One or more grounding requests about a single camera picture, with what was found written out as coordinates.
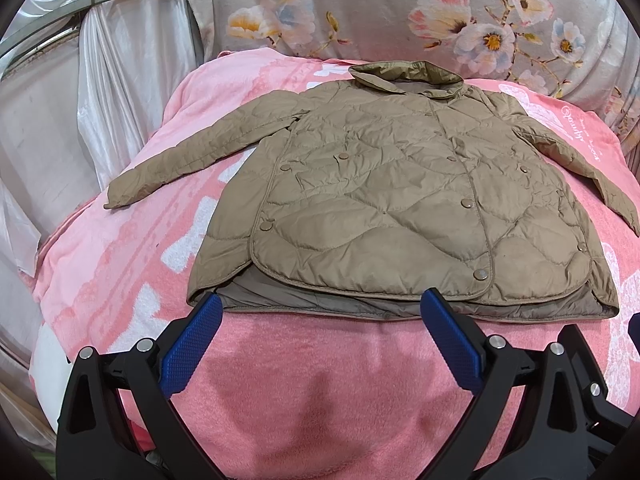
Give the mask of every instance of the bed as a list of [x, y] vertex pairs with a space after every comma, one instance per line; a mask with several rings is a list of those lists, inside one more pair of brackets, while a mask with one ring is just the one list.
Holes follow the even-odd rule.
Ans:
[[[270, 48], [222, 55], [192, 72], [172, 96], [162, 127], [132, 162], [174, 146], [272, 89], [303, 91], [348, 78], [351, 61], [289, 57]], [[615, 134], [593, 113], [513, 82], [469, 80], [516, 97], [527, 113], [572, 143], [640, 206]], [[46, 327], [31, 376], [54, 423], [68, 376], [65, 356], [86, 345], [129, 349], [188, 313], [186, 282], [225, 184], [251, 149], [163, 187], [113, 213], [105, 194], [76, 211], [40, 251], [31, 283]], [[640, 240], [582, 181], [564, 172], [587, 208], [612, 270], [621, 313], [580, 328], [605, 371], [608, 399], [640, 408], [640, 356], [626, 338], [638, 310]], [[543, 349], [563, 323], [482, 323], [515, 346]], [[412, 478], [446, 439], [470, 394], [447, 371], [422, 323], [359, 322], [287, 314], [225, 314], [187, 389], [172, 398], [205, 451], [234, 478]], [[510, 401], [485, 460], [495, 459], [514, 417]], [[152, 442], [132, 399], [140, 443]]]
[[[189, 1], [210, 61], [178, 86], [129, 167], [272, 89], [348, 78], [360, 59], [429, 59], [516, 97], [640, 206], [640, 41], [615, 0]], [[487, 27], [511, 62], [478, 58], [472, 33]], [[188, 313], [193, 258], [224, 186], [250, 153], [115, 214], [103, 210], [102, 192], [40, 246], [36, 276], [25, 278], [44, 317], [30, 376], [53, 428], [82, 346], [126, 350]], [[640, 242], [589, 187], [565, 176], [603, 241], [621, 306], [617, 317], [580, 328], [605, 371], [608, 399], [634, 413], [640, 356], [626, 327], [640, 310]], [[561, 327], [482, 324], [533, 349]], [[414, 478], [469, 400], [420, 321], [285, 314], [225, 314], [189, 386], [172, 399], [228, 476], [336, 480]], [[517, 400], [486, 462], [499, 452]], [[124, 403], [138, 441], [151, 449], [132, 399]]]

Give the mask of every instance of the pink blanket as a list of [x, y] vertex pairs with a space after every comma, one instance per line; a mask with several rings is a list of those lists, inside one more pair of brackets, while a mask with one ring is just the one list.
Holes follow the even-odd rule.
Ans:
[[[349, 78], [348, 63], [285, 57], [270, 49], [221, 57], [191, 73], [163, 126], [133, 165], [273, 89], [300, 92]], [[473, 80], [512, 94], [577, 147], [640, 206], [615, 135], [591, 113], [513, 83]], [[184, 316], [187, 279], [225, 184], [248, 152], [180, 179], [129, 208], [106, 196], [76, 213], [46, 244], [34, 296], [69, 356], [84, 345], [129, 349]], [[580, 327], [609, 383], [609, 399], [640, 407], [640, 357], [626, 336], [640, 311], [640, 240], [580, 181], [565, 173], [600, 234], [621, 313]], [[543, 349], [562, 324], [482, 323], [514, 346]], [[206, 452], [243, 479], [411, 479], [443, 444], [470, 394], [457, 388], [419, 320], [363, 322], [291, 314], [225, 314], [187, 389], [172, 398]], [[484, 459], [508, 433], [514, 398]], [[129, 397], [127, 413], [142, 419]], [[149, 445], [141, 431], [141, 440]]]

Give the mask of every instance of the khaki quilted jacket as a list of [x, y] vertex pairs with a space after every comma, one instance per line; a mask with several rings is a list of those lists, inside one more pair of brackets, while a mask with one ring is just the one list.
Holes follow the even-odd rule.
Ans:
[[[593, 180], [640, 235], [615, 184], [511, 96], [424, 61], [350, 72], [353, 80], [239, 107], [116, 178], [105, 208], [258, 142], [209, 224], [191, 304], [254, 264], [277, 283], [343, 299], [415, 305], [436, 286], [461, 312], [490, 319], [617, 314], [593, 223], [541, 154]], [[350, 308], [323, 313], [376, 317]], [[407, 317], [401, 310], [385, 319]]]

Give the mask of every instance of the floral pillow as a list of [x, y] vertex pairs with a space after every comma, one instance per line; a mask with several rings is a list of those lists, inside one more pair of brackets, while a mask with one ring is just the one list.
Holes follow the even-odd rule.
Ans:
[[190, 2], [207, 59], [260, 46], [321, 59], [427, 59], [594, 110], [625, 153], [640, 139], [640, 40], [615, 0]]

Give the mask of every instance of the metal frame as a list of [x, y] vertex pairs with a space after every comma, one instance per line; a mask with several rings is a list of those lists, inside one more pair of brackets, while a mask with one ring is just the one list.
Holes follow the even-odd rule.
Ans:
[[34, 34], [37, 34], [44, 28], [49, 27], [49, 25], [53, 25], [54, 23], [63, 20], [64, 18], [73, 16], [74, 14], [78, 14], [79, 12], [83, 12], [84, 10], [91, 9], [91, 7], [110, 1], [111, 0], [76, 0], [64, 6], [58, 7], [56, 10], [48, 12], [44, 16], [33, 20], [29, 25], [18, 30], [17, 32], [6, 38], [6, 40], [4, 40], [2, 43], [0, 43], [0, 57], [13, 50], [23, 41], [28, 40]]

